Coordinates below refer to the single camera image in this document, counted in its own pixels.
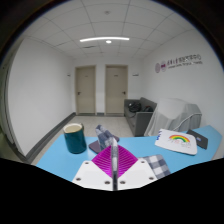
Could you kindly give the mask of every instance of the doorway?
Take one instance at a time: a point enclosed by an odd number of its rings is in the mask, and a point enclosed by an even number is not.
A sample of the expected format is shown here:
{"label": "doorway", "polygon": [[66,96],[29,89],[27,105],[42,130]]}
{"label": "doorway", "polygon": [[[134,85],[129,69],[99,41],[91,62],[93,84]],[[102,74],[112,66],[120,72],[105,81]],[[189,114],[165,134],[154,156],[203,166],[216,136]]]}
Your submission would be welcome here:
{"label": "doorway", "polygon": [[128,67],[106,65],[106,114],[124,114],[128,91]]}
{"label": "doorway", "polygon": [[96,67],[86,66],[76,68],[76,114],[95,115]]}

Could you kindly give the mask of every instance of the gray sofa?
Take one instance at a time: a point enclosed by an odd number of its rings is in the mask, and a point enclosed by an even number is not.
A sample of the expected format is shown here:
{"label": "gray sofa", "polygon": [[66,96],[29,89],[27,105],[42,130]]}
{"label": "gray sofa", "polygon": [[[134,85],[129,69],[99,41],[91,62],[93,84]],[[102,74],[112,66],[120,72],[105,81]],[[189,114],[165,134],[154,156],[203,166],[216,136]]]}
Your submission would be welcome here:
{"label": "gray sofa", "polygon": [[145,106],[151,106],[153,108],[153,111],[155,111],[157,104],[143,97],[141,97],[140,100],[124,100],[124,116],[127,119],[133,135],[135,137],[144,136],[145,130],[148,127],[153,112],[137,112],[136,115],[132,117],[135,113],[129,111],[128,105],[133,102],[141,103],[142,109],[145,108]]}

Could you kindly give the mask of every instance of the rainbow sticker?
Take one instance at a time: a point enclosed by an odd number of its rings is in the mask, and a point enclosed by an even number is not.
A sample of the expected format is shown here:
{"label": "rainbow sticker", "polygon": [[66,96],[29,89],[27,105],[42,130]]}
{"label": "rainbow sticker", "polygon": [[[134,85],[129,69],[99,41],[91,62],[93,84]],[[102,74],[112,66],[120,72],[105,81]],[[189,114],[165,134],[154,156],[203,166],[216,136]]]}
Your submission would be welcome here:
{"label": "rainbow sticker", "polygon": [[172,139],[172,140],[181,139],[183,142],[190,142],[188,138],[186,138],[182,135],[171,135],[170,139]]}

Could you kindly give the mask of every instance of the blue table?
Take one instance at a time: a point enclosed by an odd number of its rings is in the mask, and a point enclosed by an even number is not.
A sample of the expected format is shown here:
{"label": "blue table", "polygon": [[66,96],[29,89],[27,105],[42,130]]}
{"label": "blue table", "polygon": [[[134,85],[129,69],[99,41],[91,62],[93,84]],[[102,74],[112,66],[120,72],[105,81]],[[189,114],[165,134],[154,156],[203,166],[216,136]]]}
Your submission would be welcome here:
{"label": "blue table", "polygon": [[[170,172],[174,173],[190,165],[210,161],[221,143],[221,134],[210,125],[194,129],[194,131],[208,138],[208,148],[203,149],[198,146],[196,155],[187,155],[155,146],[156,136],[120,138],[118,144],[129,150],[136,157],[161,154]],[[87,145],[96,140],[97,137],[86,137]],[[89,148],[81,154],[70,153],[62,134],[51,145],[36,166],[65,180],[72,181],[82,162],[84,160],[92,160],[95,156],[96,153]]]}

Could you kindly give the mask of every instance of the mug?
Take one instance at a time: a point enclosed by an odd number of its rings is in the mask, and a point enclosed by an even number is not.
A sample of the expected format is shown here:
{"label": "mug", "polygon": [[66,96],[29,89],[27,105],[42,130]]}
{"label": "mug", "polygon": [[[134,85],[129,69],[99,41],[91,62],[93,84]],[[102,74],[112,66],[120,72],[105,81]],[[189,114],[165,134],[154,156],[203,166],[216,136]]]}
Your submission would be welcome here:
{"label": "mug", "polygon": [[78,154],[84,152],[87,149],[83,124],[68,124],[64,126],[63,130],[69,152]]}

